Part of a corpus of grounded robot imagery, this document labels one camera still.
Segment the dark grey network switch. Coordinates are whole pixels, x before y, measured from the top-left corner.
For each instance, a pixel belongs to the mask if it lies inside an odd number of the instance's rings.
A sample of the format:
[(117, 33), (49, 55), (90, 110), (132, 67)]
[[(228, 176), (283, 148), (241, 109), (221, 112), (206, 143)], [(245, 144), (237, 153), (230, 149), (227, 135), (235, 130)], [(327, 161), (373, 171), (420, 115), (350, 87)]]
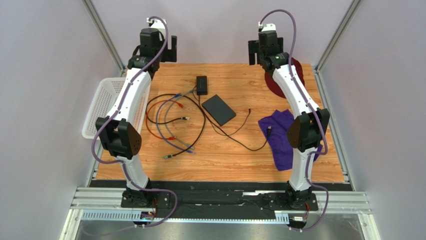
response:
[(213, 117), (220, 127), (236, 117), (236, 112), (217, 94), (213, 95), (201, 106)]

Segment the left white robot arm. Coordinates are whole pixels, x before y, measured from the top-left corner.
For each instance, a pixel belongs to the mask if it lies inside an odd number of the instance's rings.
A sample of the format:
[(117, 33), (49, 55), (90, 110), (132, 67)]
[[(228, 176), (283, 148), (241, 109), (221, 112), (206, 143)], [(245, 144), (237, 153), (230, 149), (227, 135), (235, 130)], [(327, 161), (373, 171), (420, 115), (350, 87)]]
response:
[(98, 117), (95, 122), (94, 139), (100, 140), (125, 175), (123, 198), (147, 206), (152, 202), (154, 190), (141, 164), (142, 137), (134, 127), (134, 118), (160, 63), (176, 62), (177, 37), (172, 37), (171, 49), (167, 48), (169, 31), (165, 26), (144, 28), (139, 37), (140, 44), (128, 61), (126, 79), (116, 102), (105, 117)]

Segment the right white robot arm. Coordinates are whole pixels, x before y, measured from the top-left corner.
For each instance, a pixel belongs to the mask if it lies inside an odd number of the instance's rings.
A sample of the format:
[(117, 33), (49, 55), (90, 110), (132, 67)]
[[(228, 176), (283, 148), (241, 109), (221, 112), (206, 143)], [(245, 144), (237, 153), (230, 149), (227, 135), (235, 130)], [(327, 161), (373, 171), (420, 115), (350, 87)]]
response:
[(285, 95), (294, 121), (287, 131), (293, 148), (292, 174), (287, 182), (285, 202), (298, 209), (312, 196), (313, 160), (325, 140), (330, 112), (321, 109), (303, 86), (293, 60), (283, 50), (284, 40), (273, 29), (260, 30), (257, 40), (248, 42), (249, 64), (259, 64)]

